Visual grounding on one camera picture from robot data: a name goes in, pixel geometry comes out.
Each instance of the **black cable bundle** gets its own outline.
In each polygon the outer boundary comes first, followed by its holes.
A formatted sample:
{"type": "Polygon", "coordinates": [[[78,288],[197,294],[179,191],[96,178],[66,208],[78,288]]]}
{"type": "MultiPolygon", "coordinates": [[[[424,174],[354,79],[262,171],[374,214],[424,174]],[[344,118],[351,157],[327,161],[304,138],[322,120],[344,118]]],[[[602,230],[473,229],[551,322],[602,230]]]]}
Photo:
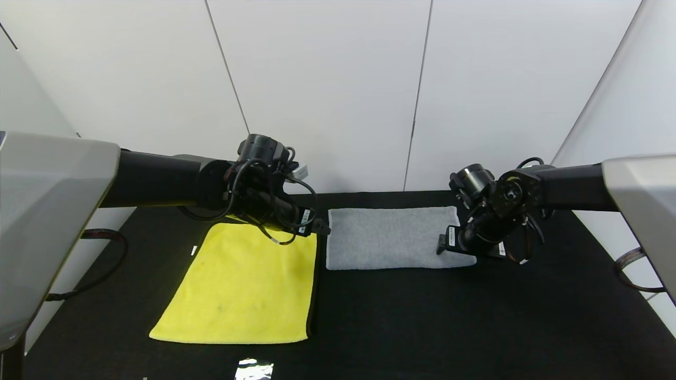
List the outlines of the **black cable bundle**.
{"type": "Polygon", "coordinates": [[[80,236],[80,239],[106,239],[110,241],[117,241],[122,244],[122,254],[120,255],[120,259],[118,260],[115,265],[112,266],[106,273],[104,273],[101,277],[98,279],[83,285],[81,287],[77,287],[76,289],[69,291],[68,293],[50,293],[47,295],[47,299],[45,301],[64,301],[68,300],[70,298],[75,297],[78,294],[81,294],[82,292],[88,291],[92,289],[93,287],[97,286],[98,284],[104,282],[108,277],[110,277],[115,271],[122,265],[124,259],[127,257],[127,253],[129,252],[129,244],[124,237],[123,234],[119,233],[118,231],[111,230],[111,229],[88,229],[84,230],[82,233],[82,236],[80,236]]]}
{"type": "MultiPolygon", "coordinates": [[[[295,158],[295,149],[292,147],[286,147],[290,152],[291,152],[291,158],[289,158],[289,163],[293,161],[295,158]]],[[[238,161],[235,162],[225,173],[224,180],[228,182],[229,184],[229,178],[232,175],[232,173],[235,171],[236,168],[241,166],[241,168],[237,171],[237,175],[235,176],[235,181],[233,182],[232,187],[228,186],[228,190],[230,191],[230,196],[229,196],[229,201],[228,201],[228,206],[223,210],[222,212],[218,213],[217,215],[214,216],[202,216],[202,215],[197,215],[194,212],[188,210],[188,208],[184,206],[179,206],[178,209],[185,215],[188,216],[189,218],[193,220],[197,220],[200,222],[217,222],[219,220],[222,220],[223,218],[226,218],[228,214],[230,214],[230,211],[233,209],[233,205],[235,204],[235,192],[237,191],[237,185],[239,184],[241,178],[244,176],[244,172],[246,172],[250,167],[253,165],[258,164],[260,168],[265,172],[265,175],[268,177],[268,188],[270,190],[270,200],[272,202],[272,211],[274,213],[274,216],[277,218],[277,220],[284,225],[285,227],[288,227],[290,229],[297,229],[300,227],[308,226],[312,224],[312,222],[315,219],[316,216],[316,211],[315,215],[312,215],[306,222],[303,223],[294,223],[294,222],[289,222],[288,220],[284,220],[281,217],[281,212],[279,210],[279,207],[277,206],[277,196],[274,194],[274,187],[273,187],[273,176],[276,174],[279,174],[282,172],[282,176],[288,180],[289,182],[292,183],[297,183],[303,187],[305,187],[310,193],[313,195],[314,200],[315,200],[315,207],[318,207],[318,198],[317,198],[317,193],[314,191],[311,186],[309,186],[307,183],[299,180],[292,178],[286,174],[283,174],[283,166],[278,167],[274,172],[271,171],[269,167],[267,167],[266,163],[262,160],[259,159],[251,159],[247,161],[238,161]]],[[[279,245],[289,245],[293,242],[295,239],[296,234],[294,233],[293,236],[290,238],[288,241],[279,241],[272,237],[268,231],[263,227],[261,224],[257,223],[254,220],[251,220],[249,218],[246,218],[246,216],[242,216],[241,219],[249,224],[252,224],[256,227],[258,227],[261,232],[273,243],[279,244],[279,245]]]]}
{"type": "MultiPolygon", "coordinates": [[[[542,160],[540,157],[531,157],[526,160],[523,160],[516,168],[521,169],[526,164],[529,164],[531,162],[537,162],[539,165],[544,165],[544,160],[542,160]]],[[[542,218],[544,220],[547,220],[551,218],[554,215],[553,210],[542,210],[542,218]]],[[[525,245],[526,245],[526,254],[524,256],[524,260],[528,261],[533,257],[533,244],[531,242],[531,231],[534,231],[537,240],[540,242],[540,245],[543,245],[545,243],[545,237],[542,233],[542,230],[540,229],[540,226],[538,223],[535,221],[535,219],[532,217],[532,215],[526,213],[523,215],[524,221],[523,221],[523,237],[525,240],[525,245]]],[[[514,256],[511,254],[508,254],[508,257],[515,263],[521,264],[523,261],[518,261],[514,256]]]]}

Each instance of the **black motor joint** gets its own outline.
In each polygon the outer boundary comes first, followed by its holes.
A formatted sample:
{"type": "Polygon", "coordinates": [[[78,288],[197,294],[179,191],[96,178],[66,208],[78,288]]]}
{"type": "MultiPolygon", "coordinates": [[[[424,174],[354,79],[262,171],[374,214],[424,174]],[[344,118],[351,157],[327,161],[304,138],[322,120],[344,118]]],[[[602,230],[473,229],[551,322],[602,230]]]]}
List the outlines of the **black motor joint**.
{"type": "Polygon", "coordinates": [[[299,167],[293,148],[263,135],[249,135],[237,150],[239,158],[226,171],[225,181],[235,197],[233,216],[265,229],[307,236],[330,230],[316,210],[299,206],[284,192],[285,182],[300,183],[292,174],[299,167]]]}
{"type": "MultiPolygon", "coordinates": [[[[437,253],[451,251],[520,262],[515,255],[501,252],[498,245],[519,227],[526,234],[528,229],[535,229],[541,235],[536,221],[528,214],[537,206],[538,186],[537,177],[522,169],[507,172],[498,181],[480,164],[451,173],[449,188],[469,213],[459,227],[449,226],[439,236],[437,253]]],[[[526,259],[531,255],[529,240],[527,243],[526,259]]]]}

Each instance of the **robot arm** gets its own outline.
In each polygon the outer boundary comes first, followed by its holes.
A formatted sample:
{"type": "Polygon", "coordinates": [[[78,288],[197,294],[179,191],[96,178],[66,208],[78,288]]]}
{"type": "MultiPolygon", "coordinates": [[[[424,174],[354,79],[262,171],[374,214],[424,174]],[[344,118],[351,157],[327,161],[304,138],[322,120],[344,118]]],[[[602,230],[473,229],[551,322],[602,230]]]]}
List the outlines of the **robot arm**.
{"type": "Polygon", "coordinates": [[[536,165],[493,174],[480,164],[450,175],[449,186],[470,209],[458,228],[439,236],[447,250],[504,258],[498,244],[543,210],[620,211],[666,290],[676,291],[676,156],[618,158],[602,164],[536,165]]]}
{"type": "Polygon", "coordinates": [[[328,234],[315,210],[283,190],[285,181],[305,185],[292,152],[261,135],[229,162],[0,132],[0,351],[20,340],[99,206],[197,206],[215,212],[202,220],[228,216],[266,234],[328,234]]]}
{"type": "Polygon", "coordinates": [[[307,169],[293,161],[292,151],[262,135],[242,141],[234,162],[123,150],[115,180],[100,207],[197,206],[214,215],[193,215],[198,220],[227,216],[294,235],[327,234],[330,230],[315,219],[315,210],[295,205],[284,192],[284,183],[293,182],[314,194],[302,182],[307,169]]]}

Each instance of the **yellow towel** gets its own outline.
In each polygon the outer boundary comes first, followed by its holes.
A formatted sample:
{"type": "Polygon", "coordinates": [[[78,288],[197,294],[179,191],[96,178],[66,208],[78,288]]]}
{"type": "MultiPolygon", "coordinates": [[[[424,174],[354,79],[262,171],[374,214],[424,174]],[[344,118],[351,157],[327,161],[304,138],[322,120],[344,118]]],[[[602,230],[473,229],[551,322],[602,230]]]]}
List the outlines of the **yellow towel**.
{"type": "Polygon", "coordinates": [[[150,337],[233,344],[307,339],[316,248],[315,236],[277,245],[247,224],[214,225],[150,337]]]}

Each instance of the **black cable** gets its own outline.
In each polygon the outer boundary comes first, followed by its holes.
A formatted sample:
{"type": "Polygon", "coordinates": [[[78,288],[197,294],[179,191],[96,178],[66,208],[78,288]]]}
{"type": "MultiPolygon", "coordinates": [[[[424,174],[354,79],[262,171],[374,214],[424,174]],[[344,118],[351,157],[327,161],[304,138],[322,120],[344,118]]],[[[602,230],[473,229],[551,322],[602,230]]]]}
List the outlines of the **black cable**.
{"type": "Polygon", "coordinates": [[[118,260],[115,265],[112,266],[106,273],[104,273],[102,276],[100,276],[98,279],[83,285],[81,287],[77,287],[76,289],[73,289],[72,291],[69,291],[68,293],[50,293],[47,295],[47,299],[45,301],[64,301],[68,300],[70,298],[73,298],[74,296],[81,294],[84,291],[88,291],[91,288],[97,286],[98,284],[104,282],[108,277],[110,277],[115,271],[122,265],[124,259],[127,257],[127,253],[129,252],[129,244],[124,237],[123,234],[119,233],[118,231],[111,230],[111,229],[88,229],[84,230],[82,233],[82,236],[80,236],[81,239],[107,239],[111,241],[118,241],[122,243],[122,254],[120,255],[120,259],[118,260]]]}
{"type": "Polygon", "coordinates": [[[230,199],[228,200],[228,206],[223,210],[221,213],[218,215],[214,216],[201,216],[197,215],[194,212],[188,210],[185,206],[179,206],[178,209],[186,216],[189,218],[195,219],[200,222],[216,222],[217,220],[221,220],[228,216],[230,214],[230,210],[232,210],[233,205],[235,204],[235,191],[237,190],[237,185],[239,184],[239,179],[242,177],[243,173],[253,164],[262,164],[263,168],[268,172],[268,167],[265,165],[265,162],[263,160],[259,159],[252,159],[249,161],[244,162],[243,164],[241,162],[235,163],[232,167],[234,168],[235,166],[241,165],[242,167],[239,169],[237,172],[237,176],[235,176],[235,182],[233,183],[233,188],[231,189],[230,192],[230,199]]]}
{"type": "Polygon", "coordinates": [[[542,230],[540,229],[540,225],[533,219],[533,217],[530,214],[526,214],[526,217],[528,218],[528,221],[526,222],[533,231],[537,233],[537,238],[540,240],[540,244],[545,243],[545,235],[542,233],[542,230]]]}
{"type": "Polygon", "coordinates": [[[295,158],[295,149],[293,147],[287,147],[287,150],[291,151],[291,157],[289,158],[289,163],[292,163],[293,159],[295,158]]]}
{"type": "Polygon", "coordinates": [[[529,233],[528,225],[523,226],[523,237],[526,243],[526,256],[524,260],[528,261],[533,257],[533,244],[531,243],[531,234],[529,233]]]}
{"type": "Polygon", "coordinates": [[[544,165],[545,162],[540,157],[531,157],[529,159],[523,160],[516,168],[521,169],[529,162],[537,161],[540,165],[544,165]]]}
{"type": "Polygon", "coordinates": [[[646,257],[646,252],[643,250],[643,248],[638,247],[635,248],[626,254],[623,254],[617,260],[615,260],[615,263],[613,264],[612,268],[615,271],[615,275],[617,276],[620,281],[622,281],[623,284],[626,286],[640,290],[640,291],[645,291],[646,293],[663,293],[667,291],[665,287],[642,287],[639,285],[636,285],[635,283],[632,283],[631,280],[629,280],[629,277],[625,275],[623,272],[623,269],[626,268],[629,264],[632,262],[635,262],[636,260],[640,258],[646,257]]]}
{"type": "Polygon", "coordinates": [[[178,210],[179,210],[183,215],[187,216],[187,217],[190,218],[190,219],[194,219],[194,220],[196,220],[196,221],[198,221],[198,222],[214,222],[214,221],[216,221],[216,220],[220,220],[220,219],[223,219],[223,218],[224,218],[224,217],[222,217],[222,218],[219,218],[219,219],[214,220],[214,218],[217,217],[217,216],[197,215],[196,213],[194,213],[194,212],[188,210],[188,208],[185,207],[185,206],[179,206],[179,207],[178,207],[178,210]]]}
{"type": "Polygon", "coordinates": [[[467,225],[467,223],[469,223],[469,220],[474,218],[479,213],[479,210],[485,207],[486,207],[485,201],[482,201],[481,203],[474,206],[474,208],[470,210],[469,214],[467,214],[467,217],[465,218],[465,225],[467,225]]]}
{"type": "Polygon", "coordinates": [[[291,238],[289,240],[279,241],[279,240],[275,239],[274,237],[272,237],[268,233],[268,231],[265,229],[265,227],[258,226],[258,229],[260,229],[260,232],[262,232],[263,235],[265,235],[268,239],[272,240],[273,243],[276,243],[276,244],[279,244],[279,245],[289,245],[289,244],[293,243],[293,241],[295,240],[295,237],[296,237],[296,234],[294,233],[293,236],[291,236],[291,238]]]}

